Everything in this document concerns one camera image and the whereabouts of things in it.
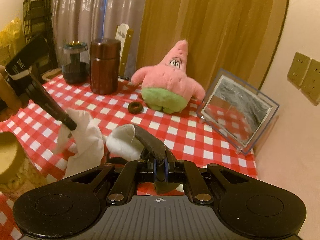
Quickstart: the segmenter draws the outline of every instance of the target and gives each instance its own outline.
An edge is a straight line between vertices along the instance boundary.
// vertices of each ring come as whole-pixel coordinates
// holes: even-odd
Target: metallic red canister
[[[117,91],[121,42],[116,39],[95,39],[91,42],[91,91],[109,95]]]

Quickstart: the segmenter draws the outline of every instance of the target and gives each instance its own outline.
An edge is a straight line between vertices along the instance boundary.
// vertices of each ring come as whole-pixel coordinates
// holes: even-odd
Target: clear acrylic frame
[[[220,69],[197,109],[197,115],[221,134],[238,153],[247,155],[271,120],[279,104]]]

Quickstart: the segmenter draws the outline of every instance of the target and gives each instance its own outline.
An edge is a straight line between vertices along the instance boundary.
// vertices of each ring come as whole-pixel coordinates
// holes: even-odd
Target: human hand
[[[0,122],[17,114],[20,108],[28,106],[27,99],[21,100],[17,97],[12,87],[6,82],[8,75],[5,72],[5,67],[0,65],[0,99],[7,104],[7,108],[0,112]]]

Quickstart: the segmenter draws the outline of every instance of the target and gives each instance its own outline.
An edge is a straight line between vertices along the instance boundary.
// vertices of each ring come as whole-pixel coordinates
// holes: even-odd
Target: table
[[[192,99],[181,113],[168,115],[148,108],[142,101],[140,87],[134,87],[124,80],[119,80],[117,92],[108,96],[93,94],[88,83],[70,86],[65,83],[62,75],[44,87],[63,109],[71,107],[90,111],[105,136],[119,125],[135,123],[164,141],[177,159],[193,161],[198,167],[215,162],[253,178],[257,177],[253,154],[237,155],[236,150],[221,135],[199,122],[196,109],[200,102],[196,100]],[[127,106],[132,101],[143,103],[144,108],[140,114],[128,112]],[[238,123],[237,127],[242,129],[241,120],[233,122]],[[64,154],[52,155],[59,127],[60,122],[32,102],[16,116],[0,123],[0,131],[16,134],[48,182],[63,177],[67,159],[74,154],[74,145],[71,145]],[[139,187],[138,194],[156,195],[156,192],[152,184],[148,183]],[[169,194],[183,193],[174,191]],[[0,193],[0,239],[12,240],[21,236],[12,217],[12,207],[13,202]]]

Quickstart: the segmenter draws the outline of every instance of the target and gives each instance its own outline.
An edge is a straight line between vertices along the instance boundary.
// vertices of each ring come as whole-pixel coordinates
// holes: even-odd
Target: jar lid
[[[73,41],[63,46],[65,54],[76,54],[88,50],[88,45],[82,41]]]
[[[95,39],[91,42],[90,57],[112,59],[120,57],[121,41],[111,38]]]
[[[0,133],[0,184],[6,184],[19,171],[25,151],[11,132]]]

